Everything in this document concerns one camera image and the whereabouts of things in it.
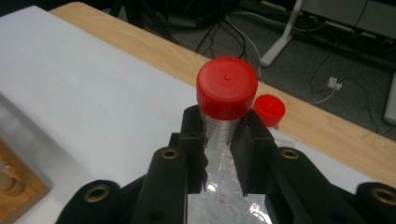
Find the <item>wooden board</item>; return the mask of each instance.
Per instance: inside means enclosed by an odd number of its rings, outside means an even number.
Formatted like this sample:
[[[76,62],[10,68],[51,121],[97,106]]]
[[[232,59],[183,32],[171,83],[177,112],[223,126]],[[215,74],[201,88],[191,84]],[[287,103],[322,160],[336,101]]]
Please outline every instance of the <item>wooden board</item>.
[[[15,196],[10,195],[9,191],[0,190],[0,223],[14,223],[40,201],[49,192],[49,189],[1,139],[0,164],[2,165],[0,169],[11,171],[11,175],[15,179],[19,179],[18,181],[22,185],[21,191]]]

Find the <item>wooden block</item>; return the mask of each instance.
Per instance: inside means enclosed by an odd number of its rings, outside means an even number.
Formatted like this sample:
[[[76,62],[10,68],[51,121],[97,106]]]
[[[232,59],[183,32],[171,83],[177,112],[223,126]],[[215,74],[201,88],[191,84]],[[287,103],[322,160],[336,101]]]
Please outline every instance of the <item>wooden block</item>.
[[[0,224],[14,223],[49,189],[0,139]]]

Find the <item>centrifuge tube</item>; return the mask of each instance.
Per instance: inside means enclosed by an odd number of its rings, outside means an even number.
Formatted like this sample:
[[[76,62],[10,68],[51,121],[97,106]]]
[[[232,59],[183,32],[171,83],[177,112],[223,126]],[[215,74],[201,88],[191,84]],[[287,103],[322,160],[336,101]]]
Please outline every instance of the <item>centrifuge tube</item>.
[[[206,63],[197,77],[197,101],[205,129],[206,171],[216,173],[239,119],[250,109],[257,90],[254,69],[233,57]]]

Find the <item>screw hole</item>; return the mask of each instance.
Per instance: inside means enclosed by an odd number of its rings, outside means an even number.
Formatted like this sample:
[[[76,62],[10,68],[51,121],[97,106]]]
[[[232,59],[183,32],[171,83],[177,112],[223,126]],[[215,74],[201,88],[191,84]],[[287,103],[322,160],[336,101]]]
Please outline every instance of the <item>screw hole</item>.
[[[291,149],[282,149],[280,151],[280,154],[283,157],[285,157],[287,159],[292,159],[292,160],[298,159],[300,157],[300,155],[297,152],[295,152],[295,151],[293,151]]]
[[[167,149],[165,151],[163,151],[163,153],[161,154],[163,156],[164,159],[173,159],[176,158],[178,156],[178,151],[174,150],[174,149]]]
[[[84,200],[87,203],[97,203],[107,197],[109,193],[110,188],[107,185],[96,185],[87,190]]]
[[[373,196],[382,203],[387,203],[390,205],[396,205],[396,195],[387,189],[372,189]]]

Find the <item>gray carpet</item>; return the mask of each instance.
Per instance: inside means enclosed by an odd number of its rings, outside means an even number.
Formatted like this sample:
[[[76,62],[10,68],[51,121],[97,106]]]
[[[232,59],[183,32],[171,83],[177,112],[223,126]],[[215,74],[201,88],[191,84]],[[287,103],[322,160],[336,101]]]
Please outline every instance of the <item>gray carpet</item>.
[[[279,39],[284,29],[251,15],[228,14],[228,18],[255,44],[261,56]],[[119,19],[126,21],[123,9]],[[188,23],[179,18],[173,20]],[[145,29],[156,34],[155,30],[150,28],[150,21],[146,20],[146,23]],[[206,32],[207,29],[172,35],[179,41],[180,46],[195,51]],[[299,99],[316,102],[332,93],[332,90],[327,88],[329,77],[342,78],[341,90],[335,91],[331,98],[316,106],[396,141],[396,129],[383,120],[390,82],[396,70],[395,54],[386,55],[388,58],[351,55],[298,39],[293,38],[271,66],[260,69],[261,80]],[[247,61],[259,74],[258,53],[250,42],[246,42]],[[238,56],[242,52],[239,44],[221,28],[213,35],[212,45],[210,43],[209,36],[198,52],[208,58],[222,55]]]

